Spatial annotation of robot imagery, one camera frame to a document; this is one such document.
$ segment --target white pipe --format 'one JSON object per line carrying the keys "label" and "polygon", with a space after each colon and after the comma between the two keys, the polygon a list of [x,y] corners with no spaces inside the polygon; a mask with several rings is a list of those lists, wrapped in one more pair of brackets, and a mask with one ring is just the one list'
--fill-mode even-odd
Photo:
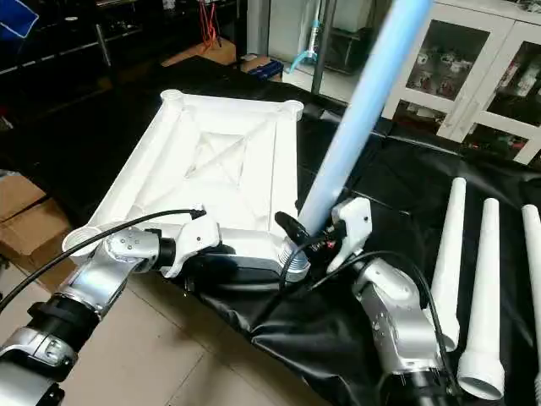
{"label": "white pipe", "polygon": [[[527,261],[530,265],[530,282],[532,285],[533,315],[538,340],[538,357],[541,354],[541,221],[536,206],[527,205],[522,208],[524,233],[526,236]],[[538,358],[541,371],[541,357]],[[535,377],[535,398],[541,404],[541,372]]]}
{"label": "white pipe", "polygon": [[[447,213],[441,234],[440,250],[430,289],[438,311],[447,351],[456,349],[460,334],[460,325],[456,319],[456,303],[460,280],[465,200],[466,180],[455,178],[451,186],[451,196],[447,204]],[[425,310],[424,313],[432,322],[430,311]]]}
{"label": "white pipe", "polygon": [[458,383],[478,398],[500,399],[505,372],[500,363],[500,214],[496,199],[484,201],[466,351]]}
{"label": "white pipe", "polygon": [[304,202],[299,221],[321,230],[380,117],[433,0],[395,0]]}

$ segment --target tiled floor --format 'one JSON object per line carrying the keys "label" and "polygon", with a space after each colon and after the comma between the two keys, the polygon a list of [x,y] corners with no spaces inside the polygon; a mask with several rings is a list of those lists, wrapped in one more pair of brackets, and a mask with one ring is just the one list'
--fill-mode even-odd
{"label": "tiled floor", "polygon": [[[23,274],[2,271],[0,290]],[[3,342],[48,293],[30,285],[0,315]],[[62,384],[63,406],[324,406],[286,367],[157,275],[134,276]],[[96,394],[101,401],[96,403]]]}

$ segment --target light blue tube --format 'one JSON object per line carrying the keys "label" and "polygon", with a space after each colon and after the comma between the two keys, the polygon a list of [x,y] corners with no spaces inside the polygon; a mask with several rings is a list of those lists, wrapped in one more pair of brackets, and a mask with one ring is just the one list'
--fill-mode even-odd
{"label": "light blue tube", "polygon": [[310,234],[322,229],[342,192],[431,5],[432,0],[395,0],[392,4],[349,108],[301,210],[299,221]]}

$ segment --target black plastic sheet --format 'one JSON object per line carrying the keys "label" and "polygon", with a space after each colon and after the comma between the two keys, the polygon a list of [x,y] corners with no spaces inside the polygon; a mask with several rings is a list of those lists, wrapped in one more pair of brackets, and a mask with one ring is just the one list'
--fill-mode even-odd
{"label": "black plastic sheet", "polygon": [[[159,106],[166,88],[211,96],[257,100],[297,99],[310,111],[342,109],[289,85],[259,82],[248,75],[192,58],[161,69],[144,81],[67,107],[4,137],[0,162],[34,180],[84,223],[93,212]],[[298,124],[299,206],[336,130],[334,123],[308,114]],[[534,404],[537,374],[534,324],[522,205],[541,205],[541,174],[510,162],[469,156],[453,145],[424,138],[381,122],[348,181],[344,196],[363,195],[372,203],[374,231],[366,250],[395,250],[412,258],[431,280],[445,209],[456,176],[467,180],[462,273],[457,317],[459,348],[465,348],[478,236],[484,199],[500,201],[500,358],[505,368],[505,399],[466,404]],[[428,141],[422,146],[412,140]],[[388,261],[409,272],[405,264]],[[273,293],[231,293],[218,282],[276,281],[268,272],[199,269],[194,280],[202,301],[242,332],[253,345],[276,357],[322,397],[336,405],[375,406],[380,366],[369,320],[351,294],[345,272],[311,294],[283,300],[259,325],[254,318]],[[178,280],[184,286],[184,280]]]}

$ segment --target cabinet door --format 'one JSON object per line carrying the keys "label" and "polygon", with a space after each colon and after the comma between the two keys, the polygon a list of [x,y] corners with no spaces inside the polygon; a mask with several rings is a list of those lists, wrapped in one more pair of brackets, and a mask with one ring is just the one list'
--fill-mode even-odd
{"label": "cabinet door", "polygon": [[383,117],[419,121],[428,124],[434,134],[450,138],[513,23],[512,19],[436,3]]}
{"label": "cabinet door", "polygon": [[540,126],[541,27],[517,22],[452,139],[539,166]]}

